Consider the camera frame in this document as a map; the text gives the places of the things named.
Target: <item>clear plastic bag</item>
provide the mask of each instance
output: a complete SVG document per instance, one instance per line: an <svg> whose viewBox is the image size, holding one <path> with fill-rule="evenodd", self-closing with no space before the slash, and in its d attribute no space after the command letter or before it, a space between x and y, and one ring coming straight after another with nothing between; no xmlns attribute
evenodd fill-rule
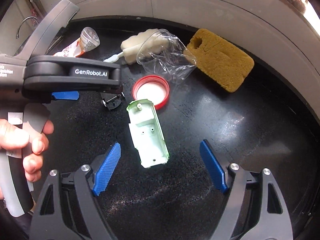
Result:
<svg viewBox="0 0 320 240"><path fill-rule="evenodd" d="M181 84L196 68L196 57L180 39L165 29L152 34L141 46L137 62L147 73Z"/></svg>

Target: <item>red lid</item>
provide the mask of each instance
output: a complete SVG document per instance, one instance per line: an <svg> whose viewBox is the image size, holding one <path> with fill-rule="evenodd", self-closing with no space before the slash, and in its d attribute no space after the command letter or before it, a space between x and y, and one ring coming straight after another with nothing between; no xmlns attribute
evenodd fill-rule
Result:
<svg viewBox="0 0 320 240"><path fill-rule="evenodd" d="M169 99L169 84L165 79L156 75L149 75L140 78L132 88L132 95L135 100L148 99L156 110L163 107Z"/></svg>

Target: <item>finger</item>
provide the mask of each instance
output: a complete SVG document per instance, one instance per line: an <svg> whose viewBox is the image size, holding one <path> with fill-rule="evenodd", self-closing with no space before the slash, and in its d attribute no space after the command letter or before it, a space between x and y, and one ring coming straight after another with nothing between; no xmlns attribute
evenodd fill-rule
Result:
<svg viewBox="0 0 320 240"><path fill-rule="evenodd" d="M39 180L41 178L41 171L37 171L32 174L25 172L25 175L26 175L27 180L29 180L31 182L36 182L37 180Z"/></svg>
<svg viewBox="0 0 320 240"><path fill-rule="evenodd" d="M29 156L23 159L23 167L25 171L29 174L35 173L41 169L43 165L43 156L30 154Z"/></svg>
<svg viewBox="0 0 320 240"><path fill-rule="evenodd" d="M43 133L32 141L32 152L35 154L41 154L43 151L47 150L48 147L49 140Z"/></svg>
<svg viewBox="0 0 320 240"><path fill-rule="evenodd" d="M50 120L48 120L48 121L45 123L42 132L43 132L44 134L52 134L52 133L53 133L53 130L54 130L53 123L52 123Z"/></svg>
<svg viewBox="0 0 320 240"><path fill-rule="evenodd" d="M14 150L24 148L29 142L29 134L18 127L0 119L0 148Z"/></svg>

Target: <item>kitchen faucet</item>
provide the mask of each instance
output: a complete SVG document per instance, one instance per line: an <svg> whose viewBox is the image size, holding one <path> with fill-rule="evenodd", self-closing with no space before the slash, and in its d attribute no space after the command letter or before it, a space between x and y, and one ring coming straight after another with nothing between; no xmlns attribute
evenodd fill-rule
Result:
<svg viewBox="0 0 320 240"><path fill-rule="evenodd" d="M29 16L29 17L25 18L25 19L20 23L20 26L19 26L19 28L18 28L18 30L17 30L16 39L19 38L19 31L20 31L20 28L21 28L22 24L23 24L26 20L28 20L28 19L35 19L36 22L37 22L37 24L39 24L38 19L37 19L36 17L34 17L34 16Z"/></svg>

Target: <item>white handle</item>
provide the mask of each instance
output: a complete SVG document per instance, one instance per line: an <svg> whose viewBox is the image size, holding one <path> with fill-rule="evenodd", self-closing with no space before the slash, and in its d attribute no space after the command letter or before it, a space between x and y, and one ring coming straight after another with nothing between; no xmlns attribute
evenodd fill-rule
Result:
<svg viewBox="0 0 320 240"><path fill-rule="evenodd" d="M114 63L121 57L123 57L123 52L112 55L110 58L105 59L104 62Z"/></svg>

